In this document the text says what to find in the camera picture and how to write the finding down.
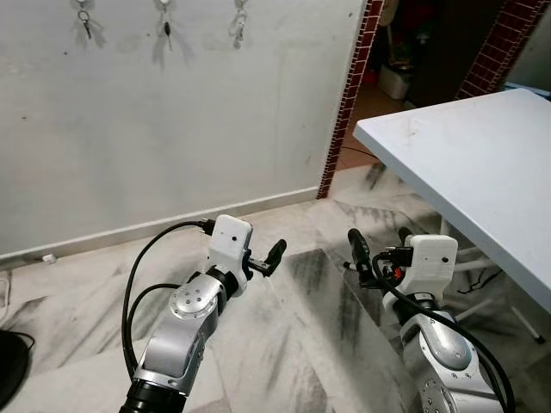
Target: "table top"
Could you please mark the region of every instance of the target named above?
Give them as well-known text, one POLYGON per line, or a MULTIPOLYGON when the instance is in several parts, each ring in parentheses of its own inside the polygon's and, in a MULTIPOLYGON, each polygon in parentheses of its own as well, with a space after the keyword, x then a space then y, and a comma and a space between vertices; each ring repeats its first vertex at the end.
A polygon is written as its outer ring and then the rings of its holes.
POLYGON ((551 103, 524 89, 360 120, 354 136, 551 312, 551 103))

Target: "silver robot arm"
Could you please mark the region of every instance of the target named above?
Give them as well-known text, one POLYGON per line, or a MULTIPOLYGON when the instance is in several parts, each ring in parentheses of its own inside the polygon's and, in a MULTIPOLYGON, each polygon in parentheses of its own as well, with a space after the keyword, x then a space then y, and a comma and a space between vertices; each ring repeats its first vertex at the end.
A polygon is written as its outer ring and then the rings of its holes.
MULTIPOLYGON (((371 266, 365 263, 369 252, 361 253, 365 239, 358 230, 351 230, 349 240, 355 267, 345 266, 360 272, 364 287, 381 288, 371 266)), ((438 305, 452 280, 456 253, 457 242, 451 237, 409 236, 403 247, 387 249, 383 276, 409 299, 453 322, 438 305)), ((415 311, 389 291, 384 292, 383 306, 393 311, 402 325, 403 360, 417 385, 423 412, 503 413, 493 389, 480 373, 479 356, 471 342, 415 311)))
POLYGON ((213 228, 207 267, 169 298, 163 319, 147 344, 121 413, 180 413, 191 393, 207 339, 231 297, 252 278, 249 268, 270 276, 286 249, 280 240, 266 260, 251 258, 252 226, 220 215, 213 228))

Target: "black cable connector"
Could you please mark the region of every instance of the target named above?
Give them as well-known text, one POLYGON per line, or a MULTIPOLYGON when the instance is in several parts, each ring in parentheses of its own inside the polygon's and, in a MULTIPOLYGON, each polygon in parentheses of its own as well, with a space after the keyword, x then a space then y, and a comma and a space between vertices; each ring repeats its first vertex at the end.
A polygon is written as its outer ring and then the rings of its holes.
POLYGON ((412 247, 390 247, 381 253, 396 267, 410 267, 413 260, 412 247))
POLYGON ((199 227, 205 232, 207 235, 212 236, 214 232, 214 225, 216 224, 216 221, 214 219, 202 219, 199 221, 199 227))

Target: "black cable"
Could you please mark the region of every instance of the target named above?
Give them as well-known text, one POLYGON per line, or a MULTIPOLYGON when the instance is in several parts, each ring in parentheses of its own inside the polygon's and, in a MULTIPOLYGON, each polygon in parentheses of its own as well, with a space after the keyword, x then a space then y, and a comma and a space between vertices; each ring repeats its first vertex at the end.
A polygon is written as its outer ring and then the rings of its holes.
POLYGON ((505 407, 503 402, 503 393, 501 392, 501 386, 499 385, 498 380, 496 379, 496 375, 493 373, 490 362, 486 359, 486 357, 483 354, 479 354, 479 362, 484 367, 484 371, 486 372, 486 375, 490 380, 490 385, 492 386, 492 389, 496 393, 496 398, 498 398, 502 409, 504 409, 505 407))
POLYGON ((172 288, 176 289, 180 286, 178 284, 155 284, 153 286, 150 286, 146 288, 144 291, 142 291, 139 296, 136 298, 136 300, 133 302, 132 307, 130 307, 130 312, 128 313, 128 320, 127 320, 127 328, 128 328, 128 340, 130 343, 132 343, 132 321, 134 320, 134 313, 136 312, 136 309, 138 308, 139 302, 151 291, 158 290, 159 288, 172 288))
POLYGON ((31 349, 34 347, 34 344, 36 343, 36 340, 30 334, 20 333, 19 331, 10 331, 10 333, 16 334, 18 336, 26 337, 27 339, 29 339, 31 341, 30 346, 27 347, 27 351, 31 351, 31 349))
POLYGON ((161 231, 157 236, 155 236, 147 245, 139 252, 132 269, 130 270, 130 275, 128 276, 127 288, 124 292, 124 300, 122 302, 122 320, 121 320, 121 338, 122 338, 122 352, 124 354, 124 361, 127 365, 128 374, 130 378, 134 376, 136 371, 136 366, 138 362, 136 361, 136 354, 133 351, 132 342, 129 340, 127 327, 127 314, 128 314, 128 302, 130 301, 130 291, 132 290, 132 283, 136 275, 136 270, 138 269, 139 262, 143 258, 144 254, 161 238, 164 237, 169 232, 183 228, 184 226, 200 226, 203 227, 204 223, 201 221, 185 221, 179 224, 174 224, 169 226, 165 230, 161 231))
POLYGON ((490 275, 488 278, 486 278, 484 281, 482 281, 482 275, 484 274, 485 271, 486 271, 486 268, 484 268, 482 271, 480 271, 478 280, 476 282, 474 282, 473 284, 471 284, 470 286, 468 286, 468 290, 464 290, 464 291, 457 290, 457 292, 459 294, 465 295, 465 294, 470 294, 473 291, 481 290, 482 288, 487 286, 488 283, 490 283, 490 281, 492 281, 498 275, 503 273, 503 269, 500 269, 497 273, 490 275))
POLYGON ((369 155, 370 157, 374 157, 375 159, 379 159, 379 158, 376 157, 373 153, 369 153, 369 152, 366 152, 366 151, 362 151, 361 149, 352 148, 352 147, 350 147, 350 146, 341 146, 341 149, 348 149, 349 151, 360 152, 360 153, 363 153, 364 155, 369 155))
MULTIPOLYGON (((457 334, 460 334, 461 336, 469 340, 482 353, 482 355, 487 358, 487 360, 489 361, 488 366, 492 365, 493 368, 498 373, 498 376, 501 380, 501 384, 505 390, 506 400, 504 400, 503 394, 499 389, 499 386, 497 386, 493 390, 496 393, 496 397, 498 398, 502 409, 506 413, 514 413, 515 412, 515 395, 511 387, 511 382, 507 377, 507 373, 501 367, 501 365, 499 364, 499 361, 495 358, 492 352, 484 344, 482 344, 482 342, 480 342, 476 337, 474 337, 471 333, 463 329, 459 324, 456 324, 453 321, 448 320, 447 318, 441 316, 440 314, 436 314, 433 311, 423 308, 421 305, 415 303, 414 301, 406 297, 403 293, 401 293, 396 288, 394 288, 392 285, 390 285, 390 283, 382 275, 381 269, 379 268, 379 261, 385 260, 386 258, 388 258, 388 254, 384 254, 384 253, 378 254, 373 258, 372 267, 373 267, 373 270, 375 271, 375 276, 377 277, 377 280, 382 284, 382 286, 385 289, 391 292, 397 299, 408 304, 410 307, 414 308, 416 311, 420 312, 421 314, 424 314, 426 317, 430 317, 433 320, 436 320, 437 322, 444 324, 449 329, 452 329, 457 334)), ((486 372, 488 373, 488 376, 491 376, 493 374, 493 371, 491 368, 486 369, 486 372)), ((492 380, 497 384, 497 380, 495 378, 490 379, 491 382, 492 380)))

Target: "door frame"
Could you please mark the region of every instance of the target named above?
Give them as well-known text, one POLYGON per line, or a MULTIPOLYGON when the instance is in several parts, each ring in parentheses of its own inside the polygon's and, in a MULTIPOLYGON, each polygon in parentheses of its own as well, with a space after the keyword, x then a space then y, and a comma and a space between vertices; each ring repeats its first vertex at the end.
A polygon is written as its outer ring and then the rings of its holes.
MULTIPOLYGON (((366 2, 362 22, 350 60, 344 91, 333 128, 331 144, 319 183, 318 199, 326 198, 343 146, 344 134, 350 127, 352 109, 368 63, 375 31, 383 9, 383 0, 366 2)), ((490 31, 463 79, 455 99, 486 95, 498 91, 511 67, 526 46, 532 31, 551 0, 504 0, 490 31)))

